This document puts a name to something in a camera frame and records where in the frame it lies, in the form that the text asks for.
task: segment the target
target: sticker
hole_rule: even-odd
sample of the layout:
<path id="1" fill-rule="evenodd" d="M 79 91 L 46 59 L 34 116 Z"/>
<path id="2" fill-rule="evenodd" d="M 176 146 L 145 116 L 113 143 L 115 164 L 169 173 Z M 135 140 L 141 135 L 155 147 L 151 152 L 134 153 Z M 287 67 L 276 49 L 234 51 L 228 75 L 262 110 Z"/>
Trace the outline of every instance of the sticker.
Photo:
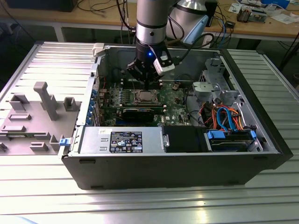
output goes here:
<path id="1" fill-rule="evenodd" d="M 111 128 L 100 128 L 99 129 L 99 134 L 110 134 L 112 132 Z"/>
<path id="2" fill-rule="evenodd" d="M 142 153 L 142 132 L 111 132 L 111 153 Z"/>

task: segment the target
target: metal slotted surface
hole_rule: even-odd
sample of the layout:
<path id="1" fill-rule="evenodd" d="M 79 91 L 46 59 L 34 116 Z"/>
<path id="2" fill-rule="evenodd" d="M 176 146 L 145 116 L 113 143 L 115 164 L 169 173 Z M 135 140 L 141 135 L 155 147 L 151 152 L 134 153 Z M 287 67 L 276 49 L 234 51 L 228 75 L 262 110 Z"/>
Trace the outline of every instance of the metal slotted surface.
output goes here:
<path id="1" fill-rule="evenodd" d="M 298 154 L 298 93 L 266 56 L 256 51 L 229 50 L 229 53 L 289 148 Z"/>
<path id="2" fill-rule="evenodd" d="M 280 78 L 273 77 L 272 80 L 275 82 L 271 86 L 283 86 Z M 279 110 L 276 105 L 285 102 L 271 99 L 269 96 L 262 100 L 273 102 L 267 104 L 269 110 Z M 287 99 L 297 103 L 294 98 Z M 277 127 L 281 132 L 288 132 L 294 126 L 280 122 Z M 295 133 L 287 132 L 282 135 L 296 137 Z M 62 223 L 62 220 L 105 224 L 298 223 L 298 140 L 286 141 L 289 141 L 294 157 L 276 170 L 262 172 L 245 186 L 231 187 L 87 191 L 77 187 L 57 156 L 2 156 L 0 213 L 49 224 Z"/>
<path id="3" fill-rule="evenodd" d="M 44 42 L 35 45 L 24 67 L 0 103 L 0 125 L 12 108 L 9 100 L 16 93 L 26 94 L 29 101 L 40 101 L 33 91 L 36 82 L 47 82 L 47 91 L 57 101 L 74 97 L 82 102 L 90 69 L 94 63 L 92 43 Z"/>

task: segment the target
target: side panel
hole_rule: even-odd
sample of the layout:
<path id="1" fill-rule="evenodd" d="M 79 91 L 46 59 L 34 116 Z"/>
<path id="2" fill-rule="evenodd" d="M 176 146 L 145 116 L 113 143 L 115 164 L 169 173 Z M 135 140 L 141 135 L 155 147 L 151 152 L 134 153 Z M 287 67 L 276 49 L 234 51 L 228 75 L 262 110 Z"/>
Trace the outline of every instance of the side panel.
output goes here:
<path id="1" fill-rule="evenodd" d="M 256 97 L 256 94 L 253 92 L 239 67 L 235 64 L 233 57 L 227 50 L 222 50 L 222 55 L 233 74 L 233 79 L 236 81 L 235 83 L 240 87 L 239 90 L 246 96 L 246 99 L 255 112 L 257 118 L 261 122 L 274 147 L 283 155 L 279 158 L 279 160 L 275 162 L 275 164 L 272 164 L 269 167 L 272 169 L 278 168 L 284 162 L 288 161 L 293 156 L 293 154 L 286 144 L 285 140 L 273 124 L 273 121 L 267 114 L 266 110 L 263 108 L 262 104 Z"/>
<path id="2" fill-rule="evenodd" d="M 170 188 L 245 184 L 280 155 L 65 157 L 81 189 Z"/>

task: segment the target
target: white paper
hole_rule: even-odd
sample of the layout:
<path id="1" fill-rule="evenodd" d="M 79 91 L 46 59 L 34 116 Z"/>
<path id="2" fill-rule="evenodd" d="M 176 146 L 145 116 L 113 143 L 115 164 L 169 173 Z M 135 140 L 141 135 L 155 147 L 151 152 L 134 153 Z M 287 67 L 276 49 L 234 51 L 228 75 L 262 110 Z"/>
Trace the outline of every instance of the white paper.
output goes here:
<path id="1" fill-rule="evenodd" d="M 237 13 L 238 14 L 242 5 L 243 4 L 233 3 L 228 11 L 231 12 L 231 13 Z"/>
<path id="2" fill-rule="evenodd" d="M 294 5 L 299 5 L 299 2 L 295 1 L 295 0 L 290 0 L 290 3 L 291 4 L 294 4 Z"/>
<path id="3" fill-rule="evenodd" d="M 275 15 L 275 16 L 272 16 L 271 18 L 273 18 L 279 22 L 282 22 L 284 24 L 290 24 L 290 23 L 294 22 L 294 19 L 292 17 L 285 15 L 285 14 Z"/>

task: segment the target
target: motherboard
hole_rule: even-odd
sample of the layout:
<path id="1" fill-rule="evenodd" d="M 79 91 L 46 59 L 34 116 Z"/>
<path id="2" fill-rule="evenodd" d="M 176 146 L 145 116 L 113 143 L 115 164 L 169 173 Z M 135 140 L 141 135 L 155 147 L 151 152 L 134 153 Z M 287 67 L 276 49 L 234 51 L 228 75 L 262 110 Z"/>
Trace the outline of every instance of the motherboard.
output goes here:
<path id="1" fill-rule="evenodd" d="M 139 82 L 120 82 L 99 90 L 101 126 L 188 126 L 186 88 L 156 83 L 145 91 Z"/>

